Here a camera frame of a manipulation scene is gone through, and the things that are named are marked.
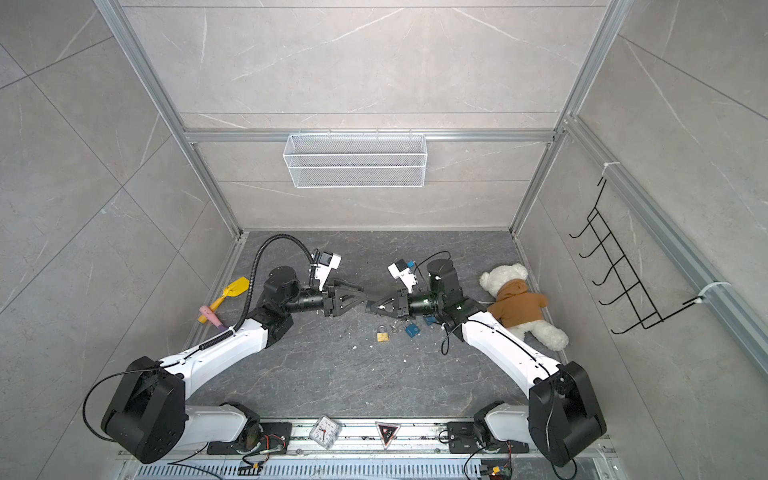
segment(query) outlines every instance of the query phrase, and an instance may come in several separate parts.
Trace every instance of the wire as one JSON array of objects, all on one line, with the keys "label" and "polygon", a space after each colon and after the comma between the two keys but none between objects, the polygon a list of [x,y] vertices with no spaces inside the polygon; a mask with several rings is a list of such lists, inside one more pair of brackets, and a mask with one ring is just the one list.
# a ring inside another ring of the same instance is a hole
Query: wire
[{"label": "wire", "polygon": [[445,429],[442,432],[440,432],[439,434],[437,434],[437,441],[442,443],[443,445],[447,445],[447,444],[451,443],[451,436],[450,435],[448,437],[448,441],[447,442],[443,442],[442,441],[442,439],[440,438],[440,435],[442,435],[443,433],[449,433],[448,429]]},{"label": "wire", "polygon": [[469,458],[467,458],[467,461],[464,462],[464,466],[462,467],[462,472],[464,473],[464,476],[467,478],[467,480],[472,480],[469,478],[469,475],[467,475],[467,465],[469,464],[469,461],[472,460],[472,457],[480,453],[481,451],[485,450],[485,447],[480,447],[479,449],[475,450],[475,453],[471,454]]},{"label": "wire", "polygon": [[502,333],[502,332],[501,332],[499,329],[495,329],[495,328],[493,328],[492,326],[490,326],[490,325],[488,325],[488,324],[486,324],[486,323],[480,322],[479,320],[470,320],[470,319],[467,319],[467,323],[469,323],[469,322],[479,323],[480,325],[483,325],[484,327],[486,327],[486,328],[489,328],[489,329],[493,330],[494,332],[496,332],[496,333],[498,333],[499,335],[503,336],[504,338],[506,338],[506,339],[507,339],[507,340],[509,340],[510,342],[514,343],[514,344],[515,344],[515,345],[516,345],[516,346],[517,346],[517,347],[518,347],[520,350],[522,350],[522,351],[525,353],[525,355],[527,355],[527,356],[531,357],[531,360],[533,360],[534,362],[536,362],[536,363],[537,363],[537,364],[538,364],[538,365],[539,365],[539,366],[540,366],[542,369],[544,369],[544,371],[547,373],[547,377],[549,377],[549,376],[551,376],[551,375],[552,375],[552,374],[549,372],[549,370],[547,370],[547,367],[543,366],[543,365],[541,364],[541,362],[539,362],[538,360],[536,360],[536,357],[534,357],[533,355],[531,355],[531,353],[530,353],[529,351],[527,351],[526,349],[524,349],[524,348],[523,348],[523,347],[522,347],[522,346],[521,346],[519,343],[515,342],[515,341],[514,341],[514,340],[513,340],[513,339],[512,339],[510,336],[506,336],[506,335],[505,335],[504,333]]},{"label": "wire", "polygon": [[423,273],[422,273],[422,271],[419,269],[419,267],[420,267],[420,266],[421,266],[421,265],[422,265],[422,264],[423,264],[425,261],[427,261],[427,260],[429,260],[430,258],[434,257],[435,255],[439,255],[440,253],[447,253],[447,254],[448,254],[448,260],[450,260],[450,259],[451,259],[451,252],[449,252],[449,251],[447,251],[447,250],[440,250],[438,253],[433,253],[433,254],[432,254],[432,255],[430,255],[429,257],[426,257],[424,260],[422,260],[422,261],[420,261],[420,262],[418,262],[418,263],[416,264],[416,271],[417,271],[417,272],[419,272],[419,275],[421,275],[421,276],[422,276],[422,280],[424,280],[425,282],[427,281],[427,279],[426,279],[426,278],[424,278],[424,274],[423,274]]},{"label": "wire", "polygon": [[552,465],[552,471],[554,472],[554,476],[556,476],[556,477],[557,477],[557,478],[559,478],[560,480],[574,480],[574,478],[576,478],[576,474],[578,473],[578,464],[576,463],[576,458],[571,458],[571,460],[572,460],[572,462],[574,463],[574,474],[573,474],[573,475],[571,475],[571,476],[570,476],[570,477],[568,477],[568,478],[562,478],[562,477],[561,477],[561,476],[558,474],[558,471],[554,469],[554,463],[552,463],[552,462],[549,462],[549,463]]},{"label": "wire", "polygon": [[92,394],[92,393],[93,393],[93,391],[96,389],[96,387],[98,387],[98,386],[99,386],[99,385],[101,385],[102,383],[104,383],[104,382],[106,382],[107,380],[109,380],[109,379],[111,379],[111,378],[113,378],[113,377],[116,377],[116,376],[125,375],[125,374],[127,374],[127,373],[145,373],[145,372],[154,372],[154,371],[157,371],[157,370],[162,370],[162,369],[166,369],[166,368],[168,368],[168,367],[171,367],[171,366],[175,366],[175,365],[178,365],[178,364],[179,364],[179,362],[175,362],[175,363],[171,363],[170,365],[166,365],[166,366],[155,366],[155,367],[152,367],[151,369],[141,369],[141,370],[128,370],[128,371],[126,371],[126,372],[117,372],[117,373],[113,373],[112,375],[107,375],[107,376],[105,376],[103,379],[101,379],[101,380],[99,380],[98,382],[96,382],[96,383],[95,383],[95,384],[94,384],[94,385],[91,387],[91,389],[90,389],[90,390],[88,390],[88,393],[86,393],[86,394],[85,394],[85,398],[83,399],[83,408],[82,408],[82,412],[83,412],[83,423],[85,424],[85,426],[86,426],[86,427],[88,427],[88,430],[91,430],[91,433],[92,433],[92,434],[94,434],[94,435],[96,435],[98,438],[100,438],[100,439],[104,440],[105,442],[115,442],[115,443],[117,443],[117,440],[115,440],[115,439],[110,439],[109,437],[105,437],[105,436],[103,436],[102,434],[100,434],[99,432],[96,432],[96,430],[94,430],[94,428],[91,426],[91,424],[90,424],[90,423],[88,423],[88,418],[86,418],[86,416],[85,416],[85,405],[88,403],[88,398],[91,396],[91,394]]},{"label": "wire", "polygon": [[[306,259],[310,262],[310,274],[311,277],[314,277],[314,269],[312,268],[313,264],[313,256],[310,253],[310,251],[304,246],[303,243],[301,243],[301,240],[294,237],[293,235],[289,235],[288,233],[278,233],[277,235],[272,235],[271,237],[267,238],[264,243],[261,244],[261,247],[259,247],[259,250],[256,252],[256,256],[253,258],[253,266],[250,269],[250,277],[248,281],[248,291],[245,296],[245,304],[243,304],[243,312],[240,314],[240,319],[237,320],[237,323],[235,323],[232,330],[227,330],[226,332],[221,333],[220,335],[215,336],[214,338],[208,340],[207,342],[203,342],[200,344],[200,347],[198,347],[200,350],[209,349],[210,347],[216,345],[219,342],[222,342],[228,338],[230,338],[234,333],[240,329],[241,326],[243,326],[243,323],[245,323],[246,317],[248,317],[248,311],[250,310],[250,301],[253,299],[253,284],[256,282],[256,270],[259,268],[259,261],[261,260],[261,255],[264,253],[264,249],[266,249],[266,246],[272,243],[275,240],[290,240],[294,242],[296,245],[299,246],[302,252],[304,252],[304,255],[306,255]],[[310,285],[314,282],[314,280],[310,277]]]},{"label": "wire", "polygon": [[310,265],[312,264],[313,258],[310,251],[304,246],[303,243],[301,243],[301,240],[294,237],[293,235],[289,235],[287,233],[278,233],[277,235],[272,235],[271,237],[267,238],[264,243],[261,244],[261,247],[259,247],[259,250],[256,252],[256,256],[253,258],[253,266],[250,269],[250,278],[248,283],[248,291],[245,296],[245,304],[243,305],[243,313],[240,314],[240,320],[237,321],[234,327],[234,331],[237,331],[240,329],[241,326],[243,326],[243,323],[245,322],[246,316],[248,315],[248,310],[250,309],[250,301],[253,298],[253,284],[256,282],[256,270],[259,268],[259,261],[261,260],[261,255],[264,253],[264,250],[266,249],[266,246],[272,243],[275,240],[290,240],[294,242],[296,245],[299,246],[301,251],[304,252],[304,255],[306,255],[306,259],[310,262]]},{"label": "wire", "polygon": [[[545,426],[545,431],[547,434],[547,455],[549,455],[549,421],[552,420],[552,413],[554,412],[554,398],[555,395],[557,395],[557,391],[554,388],[554,381],[550,381],[549,386],[552,388],[552,394],[550,397],[551,406],[549,407],[549,416],[547,417],[547,425]],[[562,478],[558,474],[558,471],[554,469],[554,463],[552,463],[552,460],[549,461],[550,465],[552,465],[552,471],[560,480],[573,480],[576,478],[576,474],[578,473],[578,465],[576,465],[576,458],[572,458],[571,460],[574,462],[574,474],[571,475],[570,478]]]},{"label": "wire", "polygon": [[190,455],[190,456],[188,456],[188,457],[186,457],[186,458],[182,458],[181,460],[177,460],[177,461],[175,461],[175,462],[168,462],[167,464],[168,464],[168,465],[178,465],[178,466],[180,466],[180,467],[186,467],[186,468],[192,468],[193,470],[198,470],[199,472],[205,472],[205,473],[207,473],[208,475],[212,475],[212,476],[214,476],[214,477],[218,478],[219,480],[224,480],[224,479],[223,479],[221,476],[219,476],[219,475],[217,475],[217,474],[213,473],[213,472],[212,472],[212,471],[210,471],[210,470],[206,470],[205,468],[196,467],[196,466],[194,466],[194,465],[185,465],[185,464],[182,464],[182,462],[185,462],[185,461],[189,460],[190,458],[194,457],[194,456],[195,456],[195,455],[197,455],[198,453],[200,453],[200,452],[202,452],[203,450],[205,450],[207,447],[208,447],[208,444],[206,443],[205,445],[203,445],[203,448],[202,448],[202,449],[200,449],[200,450],[196,451],[196,452],[195,452],[195,453],[193,453],[192,455]]},{"label": "wire", "polygon": [[440,342],[440,353],[443,355],[448,355],[448,351],[451,349],[451,334],[456,331],[462,324],[457,323],[456,326],[454,326],[451,331],[448,331],[448,325],[446,323],[443,323],[442,326],[445,328],[446,334],[445,338],[442,339],[442,342]]},{"label": "wire", "polygon": [[270,451],[270,437],[274,437],[275,439],[277,439],[277,440],[279,440],[279,441],[281,441],[283,443],[283,447],[281,448],[282,450],[287,450],[288,449],[288,444],[286,443],[285,439],[282,439],[279,436],[270,433],[270,434],[267,434],[267,435],[265,435],[263,437],[264,439],[266,439],[266,458],[263,461],[257,462],[254,465],[251,461],[247,460],[248,457],[251,457],[251,456],[254,456],[254,455],[259,455],[260,453],[263,453],[264,451],[262,451],[262,450],[259,450],[258,452],[247,453],[247,454],[243,455],[243,458],[241,460],[243,462],[247,463],[248,465],[250,465],[251,468],[253,468],[254,466],[256,466],[257,468],[261,468],[266,463],[266,461],[270,459],[270,453],[271,453],[271,451]]}]

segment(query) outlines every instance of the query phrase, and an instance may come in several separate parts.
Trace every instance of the black metal rack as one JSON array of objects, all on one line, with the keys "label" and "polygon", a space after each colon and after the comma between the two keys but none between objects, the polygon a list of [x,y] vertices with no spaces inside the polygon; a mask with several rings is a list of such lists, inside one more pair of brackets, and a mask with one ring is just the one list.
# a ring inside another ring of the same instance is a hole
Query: black metal rack
[{"label": "black metal rack", "polygon": [[[616,302],[622,296],[626,296],[627,299],[629,300],[630,305],[632,305],[632,310],[634,311],[634,314],[637,317],[637,322],[632,324],[629,328],[627,328],[625,330],[622,330],[620,332],[616,332],[613,329],[611,329],[611,333],[614,333],[616,335],[621,335],[622,333],[629,332],[630,330],[632,330],[634,327],[636,327],[638,325],[642,326],[644,329],[650,329],[652,326],[656,326],[659,323],[662,323],[664,320],[669,319],[672,316],[677,315],[678,313],[682,312],[683,310],[687,309],[688,307],[693,306],[693,305],[697,305],[699,303],[699,302],[697,302],[697,300],[701,300],[702,296],[695,296],[694,298],[692,298],[690,300],[686,300],[685,302],[683,302],[683,306],[680,309],[670,313],[667,316],[662,316],[661,315],[661,313],[659,312],[658,308],[656,307],[656,304],[654,303],[654,300],[650,297],[650,294],[648,293],[648,290],[645,289],[645,285],[643,285],[643,281],[637,275],[637,272],[635,271],[634,266],[632,266],[632,262],[629,261],[629,258],[627,257],[627,254],[624,252],[624,248],[621,247],[621,244],[619,243],[619,240],[614,235],[613,230],[611,230],[611,227],[608,226],[608,223],[605,221],[605,219],[603,218],[603,215],[600,213],[600,211],[598,209],[598,203],[600,202],[600,197],[603,195],[603,190],[605,190],[605,177],[601,177],[600,181],[598,182],[598,187],[600,187],[600,193],[598,194],[597,200],[594,202],[594,207],[592,207],[592,210],[590,210],[589,214],[587,215],[587,226],[584,227],[584,229],[578,235],[576,235],[576,236],[573,236],[573,235],[570,235],[570,234],[568,234],[568,235],[571,238],[579,238],[579,237],[581,237],[581,235],[584,234],[585,231],[587,231],[587,228],[591,229],[592,233],[594,233],[595,237],[597,237],[597,239],[600,240],[600,243],[598,243],[598,245],[588,255],[582,255],[581,253],[579,253],[579,256],[581,258],[589,258],[589,257],[592,256],[593,253],[595,253],[596,251],[598,251],[599,248],[602,247],[603,252],[605,253],[605,256],[608,258],[608,262],[611,263],[611,267],[608,269],[608,272],[605,274],[605,278],[603,278],[603,280],[600,283],[597,283],[594,280],[592,280],[592,283],[594,283],[595,286],[600,286],[600,285],[604,284],[608,280],[608,277],[611,275],[611,271],[613,271],[613,272],[616,273],[616,277],[619,280],[619,284],[621,285],[621,288],[624,290],[619,296],[617,296],[616,298],[614,298],[613,300],[611,300],[608,303],[603,303],[600,300],[598,300],[598,302],[601,305],[607,306],[607,305],[611,305],[612,303]],[[608,231],[607,235],[605,235],[602,238],[600,237],[600,235],[598,235],[598,231],[594,228],[594,225],[592,224],[595,221],[595,219],[598,219],[598,218],[603,223],[603,225],[605,225],[605,229]],[[608,240],[609,238],[613,239],[613,241],[616,243],[616,246],[618,247],[619,251],[621,252],[621,256],[618,259],[616,259],[616,260],[613,260],[611,258],[611,255],[609,254],[608,250],[605,248],[605,241]],[[627,263],[627,265],[629,266],[629,268],[632,271],[632,274],[634,275],[634,278],[636,280],[630,286],[627,286],[624,283],[624,281],[621,279],[621,275],[619,275],[619,272],[616,269],[616,266],[622,260]],[[632,289],[637,287],[637,286],[639,286],[643,290],[643,293],[648,298],[648,301],[650,302],[650,305],[654,308],[654,311],[650,315],[645,316],[643,318],[640,317],[640,314],[637,311],[637,307],[634,305],[634,301],[632,300],[632,296],[629,294],[629,292],[632,291]],[[650,325],[646,325],[644,322],[646,320],[649,320],[653,316],[657,316],[658,320],[656,320],[655,322],[651,323]]]}]

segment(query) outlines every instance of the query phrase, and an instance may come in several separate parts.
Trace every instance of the warning sign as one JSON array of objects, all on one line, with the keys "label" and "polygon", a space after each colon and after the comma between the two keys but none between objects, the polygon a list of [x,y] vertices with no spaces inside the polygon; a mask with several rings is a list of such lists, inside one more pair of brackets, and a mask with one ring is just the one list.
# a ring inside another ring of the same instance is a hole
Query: warning sign
[{"label": "warning sign", "polygon": [[379,429],[379,436],[381,437],[384,449],[386,450],[395,438],[397,431],[400,430],[400,425],[397,423],[376,422],[376,427]]}]

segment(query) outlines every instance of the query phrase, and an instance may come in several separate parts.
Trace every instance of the clock face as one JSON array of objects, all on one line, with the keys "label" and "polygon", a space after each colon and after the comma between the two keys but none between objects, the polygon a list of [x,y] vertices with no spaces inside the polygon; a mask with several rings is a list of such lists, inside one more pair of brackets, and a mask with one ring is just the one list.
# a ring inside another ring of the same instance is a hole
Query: clock face
[{"label": "clock face", "polygon": [[323,415],[310,430],[310,438],[325,449],[330,449],[339,437],[339,432],[341,432],[341,425]]}]

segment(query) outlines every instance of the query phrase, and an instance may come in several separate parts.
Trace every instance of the teddy bear ear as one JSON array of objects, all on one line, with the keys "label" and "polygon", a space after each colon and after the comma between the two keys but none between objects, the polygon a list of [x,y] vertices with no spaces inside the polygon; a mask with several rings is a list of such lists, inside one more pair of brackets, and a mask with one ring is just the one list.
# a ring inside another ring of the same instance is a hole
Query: teddy bear ear
[{"label": "teddy bear ear", "polygon": [[525,280],[528,278],[528,269],[525,268],[521,263],[516,263],[515,265],[512,265],[512,268],[515,269],[515,273],[517,274],[517,277],[521,280]]}]

